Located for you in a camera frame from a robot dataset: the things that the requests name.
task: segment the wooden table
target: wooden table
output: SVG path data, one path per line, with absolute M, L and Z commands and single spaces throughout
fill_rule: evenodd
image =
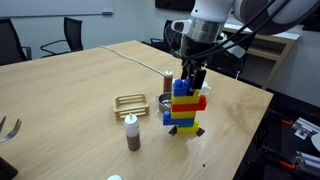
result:
M 180 77 L 180 60 L 137 41 L 109 46 Z M 268 107 L 272 94 L 215 72 L 206 111 L 206 131 L 170 136 L 162 126 L 156 96 L 163 77 L 107 49 L 0 67 L 2 135 L 17 118 L 19 134 L 0 144 L 0 154 L 19 170 L 16 179 L 232 179 Z M 127 148 L 116 96 L 145 93 L 150 115 L 140 117 L 141 148 Z

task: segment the blue lego brick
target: blue lego brick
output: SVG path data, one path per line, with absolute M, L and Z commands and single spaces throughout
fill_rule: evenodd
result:
M 190 87 L 190 80 L 176 79 L 173 84 L 173 96 L 187 96 L 188 89 Z
M 171 115 L 169 111 L 165 111 L 162 115 L 163 125 L 170 126 L 170 125 L 193 125 L 194 118 L 181 118 L 181 119 L 171 119 Z

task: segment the white cup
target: white cup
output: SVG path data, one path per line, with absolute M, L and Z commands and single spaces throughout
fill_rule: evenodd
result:
M 207 82 L 203 81 L 200 94 L 204 96 L 208 96 L 211 92 L 212 92 L 211 87 L 208 86 Z

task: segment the white cord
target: white cord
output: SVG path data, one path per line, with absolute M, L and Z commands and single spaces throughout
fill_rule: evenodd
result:
M 152 71 L 154 71 L 154 72 L 156 72 L 156 73 L 158 73 L 158 74 L 160 74 L 162 76 L 164 76 L 164 73 L 162 73 L 161 71 L 159 71 L 159 70 L 157 70 L 157 69 L 155 69 L 155 68 L 153 68 L 153 67 L 151 67 L 151 66 L 149 66 L 147 64 L 144 64 L 144 63 L 142 63 L 142 62 L 140 62 L 140 61 L 138 61 L 136 59 L 128 57 L 128 56 L 120 53 L 118 50 L 114 50 L 114 49 L 111 49 L 111 48 L 108 48 L 108 47 L 105 47 L 105 46 L 100 46 L 100 48 L 108 49 L 109 51 L 112 51 L 112 52 L 116 53 L 120 57 L 123 57 L 125 59 L 130 60 L 130 61 L 134 61 L 134 62 L 136 62 L 136 63 L 138 63 L 138 64 L 140 64 L 140 65 L 142 65 L 142 66 L 144 66 L 144 67 L 146 67 L 146 68 L 148 68 L 148 69 L 150 69 L 150 70 L 152 70 Z

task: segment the whiteboard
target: whiteboard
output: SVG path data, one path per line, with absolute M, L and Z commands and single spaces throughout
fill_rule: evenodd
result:
M 0 17 L 113 14 L 113 0 L 0 0 Z

